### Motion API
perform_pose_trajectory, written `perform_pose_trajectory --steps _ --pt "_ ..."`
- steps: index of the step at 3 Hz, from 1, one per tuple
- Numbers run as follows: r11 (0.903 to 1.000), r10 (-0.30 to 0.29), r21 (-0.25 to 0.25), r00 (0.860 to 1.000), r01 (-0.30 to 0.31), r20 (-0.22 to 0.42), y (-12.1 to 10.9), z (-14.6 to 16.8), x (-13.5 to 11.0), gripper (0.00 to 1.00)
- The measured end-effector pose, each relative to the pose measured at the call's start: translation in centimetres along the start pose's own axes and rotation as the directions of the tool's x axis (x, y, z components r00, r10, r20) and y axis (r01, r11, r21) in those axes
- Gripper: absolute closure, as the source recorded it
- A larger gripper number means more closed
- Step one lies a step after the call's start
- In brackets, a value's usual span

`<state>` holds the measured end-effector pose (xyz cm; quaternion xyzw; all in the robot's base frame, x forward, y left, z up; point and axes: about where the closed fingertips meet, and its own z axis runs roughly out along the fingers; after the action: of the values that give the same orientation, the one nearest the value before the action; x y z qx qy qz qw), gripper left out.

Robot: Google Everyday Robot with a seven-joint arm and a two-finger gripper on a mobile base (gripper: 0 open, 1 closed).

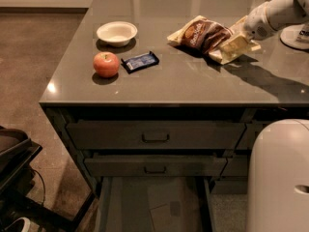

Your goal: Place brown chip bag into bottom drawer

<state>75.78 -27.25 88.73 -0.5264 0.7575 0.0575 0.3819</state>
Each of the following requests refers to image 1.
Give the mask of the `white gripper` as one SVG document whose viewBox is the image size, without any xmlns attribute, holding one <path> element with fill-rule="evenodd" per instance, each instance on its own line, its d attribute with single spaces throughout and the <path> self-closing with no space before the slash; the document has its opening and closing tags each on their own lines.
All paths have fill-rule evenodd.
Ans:
<svg viewBox="0 0 309 232">
<path fill-rule="evenodd" d="M 233 53 L 246 48 L 249 44 L 249 40 L 241 32 L 244 30 L 249 39 L 262 41 L 271 37 L 277 32 L 277 29 L 270 24 L 268 18 L 269 2 L 265 2 L 252 10 L 247 16 L 245 15 L 236 23 L 234 23 L 230 29 L 237 33 L 231 39 L 225 41 L 220 45 L 220 49 L 226 53 Z"/>
</svg>

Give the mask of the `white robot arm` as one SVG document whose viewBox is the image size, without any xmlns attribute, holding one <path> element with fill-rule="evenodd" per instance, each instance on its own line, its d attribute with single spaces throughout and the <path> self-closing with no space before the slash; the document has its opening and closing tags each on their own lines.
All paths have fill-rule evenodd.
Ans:
<svg viewBox="0 0 309 232">
<path fill-rule="evenodd" d="M 285 28 L 307 13 L 305 0 L 271 0 L 254 9 L 239 29 Z M 286 119 L 266 126 L 249 164 L 246 232 L 309 232 L 309 121 Z"/>
</svg>

